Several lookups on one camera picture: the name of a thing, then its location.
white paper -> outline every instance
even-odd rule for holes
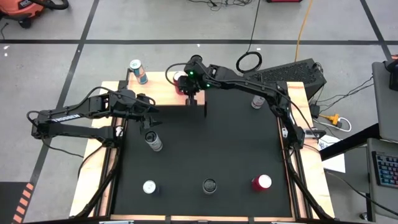
[[[340,139],[333,137],[333,136],[328,136],[325,135],[321,139],[319,139],[319,148],[320,150],[331,146],[332,144],[340,141]],[[328,169],[328,170],[333,170],[337,172],[346,172],[346,165],[345,165],[345,160],[344,160],[344,154],[340,154],[339,156],[335,156],[333,158],[330,158],[328,160],[325,160],[322,162],[323,168]]]

red can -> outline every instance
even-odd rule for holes
[[[178,95],[184,95],[184,92],[180,91],[180,88],[178,87],[178,78],[180,78],[183,75],[187,75],[187,74],[185,72],[176,72],[173,77],[173,81],[174,81],[174,85],[175,85],[175,92]]]
[[[268,189],[272,184],[272,180],[268,175],[262,174],[251,180],[251,186],[255,191]]]

metal can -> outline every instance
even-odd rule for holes
[[[268,189],[272,184],[272,180],[268,175],[262,174],[251,180],[251,186],[255,191],[263,191]]]
[[[148,82],[147,74],[145,73],[144,67],[140,60],[135,59],[130,62],[130,69],[137,78],[138,83],[141,85]]]
[[[254,109],[260,109],[261,106],[264,104],[265,100],[266,99],[264,97],[254,96],[253,100],[251,101],[251,106]]]
[[[180,78],[181,76],[183,76],[183,75],[187,75],[185,72],[176,72],[176,73],[174,73],[174,76],[173,76],[173,82],[174,82],[174,87],[175,87],[175,92],[178,94],[178,95],[184,95],[184,92],[183,91],[181,91],[180,90],[180,88],[178,87],[178,78]]]
[[[154,131],[149,131],[145,134],[145,142],[155,151],[159,152],[163,148],[163,143],[159,136]]]
[[[160,188],[155,184],[153,180],[145,181],[144,185],[142,186],[145,194],[159,194]]]
[[[215,180],[208,178],[208,179],[206,179],[205,181],[203,181],[203,186],[202,186],[202,188],[203,188],[203,192],[204,192],[205,194],[211,195],[211,194],[213,194],[214,192],[216,192],[216,190],[217,190],[217,183],[216,183]]]

gray floor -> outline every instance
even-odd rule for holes
[[[0,181],[29,181],[41,143],[30,136],[25,118],[29,110],[55,108],[72,59],[80,55],[65,105],[79,102],[102,81],[124,79],[130,60],[139,58],[147,71],[163,71],[200,54],[204,62],[234,68],[247,50],[240,44],[85,44],[76,52],[91,6],[97,0],[69,0],[66,11],[46,11],[24,30],[14,21],[0,21],[6,40],[76,40],[60,44],[0,44]],[[385,40],[398,40],[396,0],[366,0]],[[302,3],[261,2],[254,32],[256,40],[295,40],[309,0]],[[88,40],[211,40],[250,39],[257,0],[248,6],[228,6],[218,12],[206,4],[183,0],[99,0]],[[299,58],[320,62],[328,83],[320,97],[344,94],[371,76],[371,64],[386,59],[380,45],[346,45],[345,40],[377,40],[360,0],[316,0],[303,32],[303,40],[337,40],[341,45],[301,45]],[[388,46],[398,54],[398,46]],[[263,56],[262,68],[292,62],[295,45],[252,45]],[[244,66],[252,62],[245,60]],[[338,113],[353,125],[346,138],[377,122],[374,91],[368,88],[348,97],[325,114]],[[90,121],[75,121],[90,125]],[[86,140],[55,138],[55,147],[83,154]],[[25,222],[67,218],[81,159],[49,151],[33,194]],[[347,186],[327,177],[336,217],[359,221],[365,201]],[[379,223],[398,223],[377,217]]]

orange plug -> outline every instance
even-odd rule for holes
[[[339,118],[338,114],[335,114],[333,116],[326,116],[326,115],[320,114],[319,116],[321,116],[322,118],[326,118],[329,121],[331,121],[332,125],[335,125],[335,126],[337,125],[338,118]]]

